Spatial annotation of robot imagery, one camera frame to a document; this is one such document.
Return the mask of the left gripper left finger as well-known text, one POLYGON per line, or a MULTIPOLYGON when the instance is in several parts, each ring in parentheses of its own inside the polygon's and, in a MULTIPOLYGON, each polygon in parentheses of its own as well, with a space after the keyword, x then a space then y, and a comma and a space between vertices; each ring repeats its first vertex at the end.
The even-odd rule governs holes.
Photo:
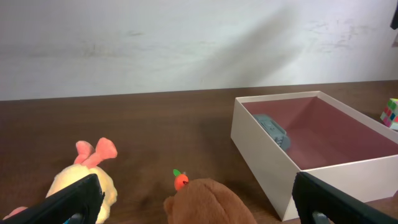
POLYGON ((89 174, 43 202, 1 221, 3 224, 95 224, 105 193, 98 176, 89 174))

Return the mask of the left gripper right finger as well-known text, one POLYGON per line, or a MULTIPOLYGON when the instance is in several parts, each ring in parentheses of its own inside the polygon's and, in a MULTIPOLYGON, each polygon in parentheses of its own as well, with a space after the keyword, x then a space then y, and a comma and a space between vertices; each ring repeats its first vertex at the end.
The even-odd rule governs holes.
POLYGON ((301 224, 397 224, 397 219, 307 172, 299 172, 295 176, 292 197, 301 224))

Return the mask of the yellow grey toy truck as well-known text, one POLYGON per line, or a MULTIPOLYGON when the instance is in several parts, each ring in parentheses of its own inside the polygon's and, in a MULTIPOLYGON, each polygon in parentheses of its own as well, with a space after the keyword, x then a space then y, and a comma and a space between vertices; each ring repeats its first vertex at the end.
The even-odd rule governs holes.
POLYGON ((254 114, 253 117, 283 151, 286 151, 290 147, 290 138, 287 135, 287 131, 270 116, 266 114, 254 114))

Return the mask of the colourful puzzle cube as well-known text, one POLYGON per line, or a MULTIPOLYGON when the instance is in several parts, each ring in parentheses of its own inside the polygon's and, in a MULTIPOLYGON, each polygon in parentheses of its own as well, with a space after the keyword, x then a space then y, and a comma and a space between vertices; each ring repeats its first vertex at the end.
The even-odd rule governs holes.
POLYGON ((384 111, 381 114, 380 119, 382 123, 390 129, 395 131, 398 130, 398 100, 395 98, 390 98, 387 102, 384 111))

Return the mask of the brown plush toy with carrot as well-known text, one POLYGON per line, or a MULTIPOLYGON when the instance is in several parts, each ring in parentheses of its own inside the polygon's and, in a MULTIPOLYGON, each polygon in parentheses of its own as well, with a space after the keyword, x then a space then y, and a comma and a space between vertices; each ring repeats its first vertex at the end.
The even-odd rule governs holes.
POLYGON ((164 200, 169 224, 256 224, 243 201, 213 179, 189 180, 173 170, 177 193, 164 200))

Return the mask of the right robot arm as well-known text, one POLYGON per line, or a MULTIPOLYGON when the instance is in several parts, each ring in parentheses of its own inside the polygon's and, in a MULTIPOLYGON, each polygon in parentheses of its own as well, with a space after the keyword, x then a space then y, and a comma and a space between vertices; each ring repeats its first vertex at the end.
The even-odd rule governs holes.
POLYGON ((390 24, 390 28, 391 28, 392 30, 398 29, 398 5, 396 6, 394 15, 393 15, 393 17, 392 17, 391 24, 390 24))

